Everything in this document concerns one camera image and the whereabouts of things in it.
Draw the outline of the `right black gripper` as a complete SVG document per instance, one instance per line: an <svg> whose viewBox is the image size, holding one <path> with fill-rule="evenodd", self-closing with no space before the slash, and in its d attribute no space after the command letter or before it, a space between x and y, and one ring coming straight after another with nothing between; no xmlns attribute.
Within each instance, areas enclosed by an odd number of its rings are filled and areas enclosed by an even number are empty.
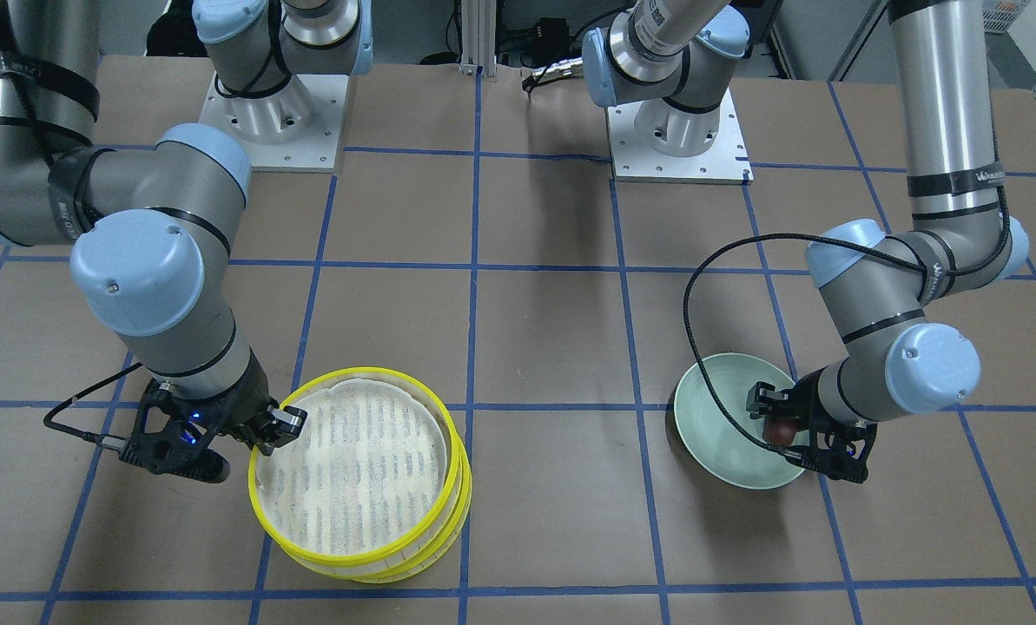
<svg viewBox="0 0 1036 625"><path fill-rule="evenodd" d="M299 438L308 415L300 407L280 406L262 364L254 352L248 356L242 376L209 404L215 411L212 430L215 437L232 437L271 456L274 450Z"/></svg>

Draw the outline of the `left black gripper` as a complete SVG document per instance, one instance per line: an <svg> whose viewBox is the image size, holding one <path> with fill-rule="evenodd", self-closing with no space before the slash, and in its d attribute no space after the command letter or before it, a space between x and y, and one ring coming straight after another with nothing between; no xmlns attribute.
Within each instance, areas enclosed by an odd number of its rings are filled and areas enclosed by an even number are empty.
<svg viewBox="0 0 1036 625"><path fill-rule="evenodd" d="M799 432L807 431L814 437L826 431L827 411L819 396L822 373L808 373L787 389L756 381L745 399L745 411L751 419L785 419L782 442L789 446L783 448L782 455L789 464L802 468L821 468L821 450L815 444L792 443Z"/></svg>

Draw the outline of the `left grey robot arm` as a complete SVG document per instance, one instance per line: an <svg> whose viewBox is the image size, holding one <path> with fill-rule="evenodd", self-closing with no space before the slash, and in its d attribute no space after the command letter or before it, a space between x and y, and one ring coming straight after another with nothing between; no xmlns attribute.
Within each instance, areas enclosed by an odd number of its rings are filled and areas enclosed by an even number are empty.
<svg viewBox="0 0 1036 625"><path fill-rule="evenodd" d="M987 79L979 1L889 1L901 95L912 226L859 219L808 236L808 272L847 356L779 389L756 381L745 411L760 434L717 411L744 439L804 470L862 483L876 427L954 406L980 380L958 329L927 320L937 299L1015 274L1030 244L1006 204L1006 170ZM664 117L716 114L745 21L727 1L637 1L582 36L591 100L639 102Z"/></svg>

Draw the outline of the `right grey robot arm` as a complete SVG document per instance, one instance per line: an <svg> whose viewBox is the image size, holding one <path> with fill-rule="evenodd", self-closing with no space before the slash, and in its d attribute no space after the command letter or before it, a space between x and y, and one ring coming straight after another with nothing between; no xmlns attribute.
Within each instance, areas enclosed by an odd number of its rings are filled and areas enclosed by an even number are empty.
<svg viewBox="0 0 1036 625"><path fill-rule="evenodd" d="M271 454L306 414L272 399L222 278L248 202L239 138L183 123L149 150L92 140L100 95L96 1L0 1L0 246L69 245L100 323L151 372L142 411L169 421L121 451L175 470L231 436Z"/></svg>

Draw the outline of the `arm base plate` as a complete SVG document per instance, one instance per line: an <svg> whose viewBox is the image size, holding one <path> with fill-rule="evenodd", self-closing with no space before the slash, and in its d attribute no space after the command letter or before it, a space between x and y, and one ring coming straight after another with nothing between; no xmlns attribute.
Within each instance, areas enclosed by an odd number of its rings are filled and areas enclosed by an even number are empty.
<svg viewBox="0 0 1036 625"><path fill-rule="evenodd" d="M655 183L749 184L755 180L732 92L688 114L663 100L606 110L614 178Z"/></svg>
<svg viewBox="0 0 1036 625"><path fill-rule="evenodd" d="M211 83L197 121L232 135L255 173L334 174L350 90L348 76L295 75L267 98L227 100Z"/></svg>

